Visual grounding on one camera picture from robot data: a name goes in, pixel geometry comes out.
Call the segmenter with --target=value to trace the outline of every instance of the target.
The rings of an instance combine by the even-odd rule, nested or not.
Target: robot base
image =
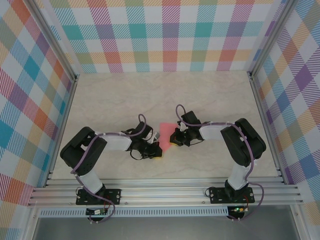
[[[255,202],[255,196],[251,187],[246,187],[243,194],[236,199],[230,199],[224,187],[210,187],[209,196],[211,204],[253,204]]]
[[[110,200],[114,205],[120,204],[121,189],[105,189],[103,197]],[[77,192],[76,205],[103,205],[104,201],[91,196],[86,190],[79,189]]]

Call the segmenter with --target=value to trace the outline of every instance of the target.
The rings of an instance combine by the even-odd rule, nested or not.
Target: pink object
[[[167,123],[161,122],[159,127],[160,133],[160,148],[162,152],[165,153],[172,145],[170,144],[170,136],[175,132],[175,129],[178,128],[176,123]]]

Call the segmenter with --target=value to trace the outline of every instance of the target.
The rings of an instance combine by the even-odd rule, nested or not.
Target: colorful plaid backdrop
[[[281,13],[282,13],[285,5],[286,5],[286,2],[287,2],[287,0],[281,0],[281,3],[279,5],[278,9],[276,10],[275,15],[273,16],[272,21],[271,21],[267,31],[265,32],[265,34],[263,36],[263,39],[262,39],[262,41],[261,41],[261,43],[259,45],[259,48],[258,48],[258,50],[256,51],[256,53],[254,55],[253,61],[251,62],[251,65],[250,65],[249,69],[245,69],[246,71],[251,72],[253,70],[253,68],[254,68],[254,66],[255,66],[255,64],[257,62],[257,59],[260,56],[261,51],[264,49],[264,47],[265,47],[265,45],[266,45],[266,43],[267,43],[267,41],[268,41],[268,39],[270,37],[270,34],[271,34],[271,32],[273,31],[273,29],[274,29],[274,27],[276,25],[276,22],[278,21],[279,17],[281,16]]]
[[[0,240],[18,238],[71,81],[22,0],[0,1]]]
[[[47,1],[53,17],[44,8]],[[276,1],[37,2],[59,39],[50,17],[62,26],[75,52],[75,59],[67,54],[72,64],[79,62],[85,73],[114,73],[243,70]]]
[[[320,238],[320,0],[299,1],[257,84],[289,182]]]

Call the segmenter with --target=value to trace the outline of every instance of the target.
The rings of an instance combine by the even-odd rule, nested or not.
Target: vent slot
[[[208,217],[227,216],[227,206],[116,207],[113,217]],[[42,208],[39,218],[87,218],[86,208]]]

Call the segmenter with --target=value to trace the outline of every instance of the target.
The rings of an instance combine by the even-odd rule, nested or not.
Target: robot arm
[[[182,115],[178,124],[180,128],[176,128],[170,137],[170,142],[174,145],[189,147],[190,142],[195,139],[200,141],[223,139],[225,141],[235,164],[230,177],[225,182],[222,193],[224,196],[220,196],[219,199],[228,198],[230,202],[233,202],[241,198],[248,187],[247,177],[253,166],[251,166],[251,153],[238,130],[246,138],[254,160],[259,159],[267,149],[265,142],[251,124],[244,118],[239,119],[234,124],[211,124],[211,122],[201,124],[193,111]]]
[[[141,159],[153,159],[162,156],[162,149],[157,141],[159,134],[154,133],[152,127],[147,124],[144,127],[144,125],[144,122],[140,122],[136,128],[109,134],[97,133],[86,126],[61,150],[60,157],[73,169],[71,173],[76,175],[84,189],[94,195],[104,197],[106,188],[93,169],[103,151],[130,151],[131,154],[133,150],[136,150],[140,152]],[[96,204],[104,202],[94,196],[90,196],[90,198],[95,199]]]

